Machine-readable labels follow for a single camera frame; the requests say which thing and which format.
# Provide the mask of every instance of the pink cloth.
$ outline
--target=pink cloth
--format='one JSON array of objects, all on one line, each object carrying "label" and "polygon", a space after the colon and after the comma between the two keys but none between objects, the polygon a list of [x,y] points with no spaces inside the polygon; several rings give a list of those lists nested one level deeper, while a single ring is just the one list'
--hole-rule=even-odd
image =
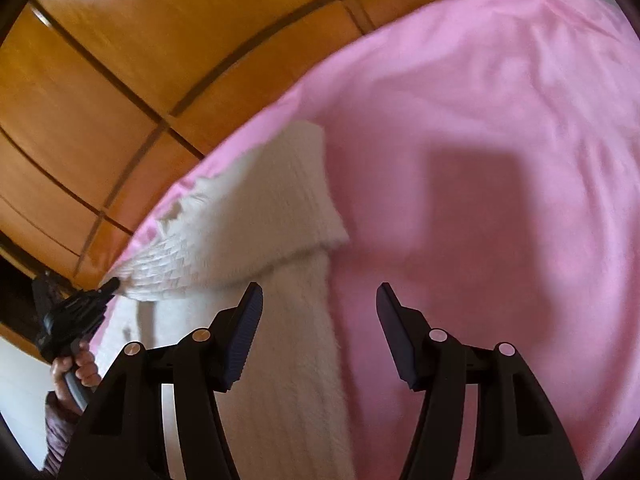
[{"label": "pink cloth", "polygon": [[358,478],[399,476],[422,401],[376,317],[382,281],[466,344],[516,345],[596,478],[640,417],[640,42],[623,15],[599,0],[423,7],[236,131],[122,257],[196,177],[294,118],[325,128],[351,236],[330,290]]}]

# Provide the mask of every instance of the white towel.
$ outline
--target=white towel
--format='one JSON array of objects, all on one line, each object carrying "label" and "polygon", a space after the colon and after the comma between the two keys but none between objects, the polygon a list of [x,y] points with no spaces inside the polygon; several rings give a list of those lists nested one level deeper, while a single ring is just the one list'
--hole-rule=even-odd
[{"label": "white towel", "polygon": [[[322,129],[291,124],[224,173],[199,180],[160,227],[149,247],[111,273],[123,295],[155,303],[117,303],[97,352],[101,369],[131,339],[164,346],[208,326],[255,280],[264,312],[246,367],[230,392],[216,395],[238,472],[242,480],[352,480],[326,284],[327,251],[347,234],[326,184]],[[152,333],[138,322],[149,309]]]}]

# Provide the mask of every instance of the purple sleeve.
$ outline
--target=purple sleeve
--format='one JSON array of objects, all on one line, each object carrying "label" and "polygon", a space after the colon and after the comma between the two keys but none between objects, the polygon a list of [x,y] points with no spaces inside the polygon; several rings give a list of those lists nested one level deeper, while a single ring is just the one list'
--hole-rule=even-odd
[{"label": "purple sleeve", "polygon": [[47,456],[44,459],[43,471],[54,478],[58,475],[66,448],[79,419],[79,415],[60,405],[53,392],[47,394],[45,401]]}]

